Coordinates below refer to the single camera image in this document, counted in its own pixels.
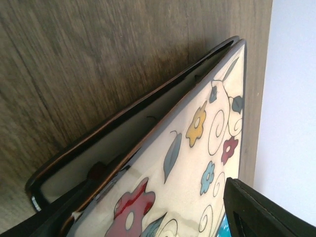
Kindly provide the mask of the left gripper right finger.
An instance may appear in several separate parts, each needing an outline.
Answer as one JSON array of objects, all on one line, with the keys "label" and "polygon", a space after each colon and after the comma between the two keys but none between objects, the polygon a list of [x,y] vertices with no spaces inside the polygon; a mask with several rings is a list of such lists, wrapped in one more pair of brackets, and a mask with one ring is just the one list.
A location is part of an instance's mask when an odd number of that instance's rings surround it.
[{"label": "left gripper right finger", "polygon": [[303,221],[239,179],[227,178],[224,206],[233,237],[314,237]]}]

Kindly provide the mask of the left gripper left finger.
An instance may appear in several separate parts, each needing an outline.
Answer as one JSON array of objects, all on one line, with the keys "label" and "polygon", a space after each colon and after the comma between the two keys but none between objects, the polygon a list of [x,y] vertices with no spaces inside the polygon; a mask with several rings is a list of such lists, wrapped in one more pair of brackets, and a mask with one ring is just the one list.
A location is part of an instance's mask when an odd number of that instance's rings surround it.
[{"label": "left gripper left finger", "polygon": [[98,186],[96,180],[88,179],[40,212],[2,233],[2,237],[56,237],[62,224],[76,211]]}]

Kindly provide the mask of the blue polka dot plate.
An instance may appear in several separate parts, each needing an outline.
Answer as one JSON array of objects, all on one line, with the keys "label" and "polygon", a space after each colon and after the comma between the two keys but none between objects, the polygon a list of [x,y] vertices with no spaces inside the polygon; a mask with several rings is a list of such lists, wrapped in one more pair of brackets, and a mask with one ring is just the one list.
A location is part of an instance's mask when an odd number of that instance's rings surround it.
[{"label": "blue polka dot plate", "polygon": [[226,214],[224,215],[222,222],[218,228],[216,237],[231,237],[229,223]]}]

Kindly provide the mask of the floral square plate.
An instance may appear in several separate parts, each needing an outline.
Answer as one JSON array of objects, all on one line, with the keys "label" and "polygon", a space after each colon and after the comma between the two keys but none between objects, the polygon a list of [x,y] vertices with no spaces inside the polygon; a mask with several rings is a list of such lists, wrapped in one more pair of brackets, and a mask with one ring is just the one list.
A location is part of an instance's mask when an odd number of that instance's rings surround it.
[{"label": "floral square plate", "polygon": [[237,178],[246,41],[203,73],[67,220],[65,237],[213,237]]},{"label": "floral square plate", "polygon": [[84,181],[95,163],[108,164],[131,150],[239,40],[239,36],[233,36],[223,41],[177,76],[103,121],[45,162],[25,185],[34,210],[41,211]]}]

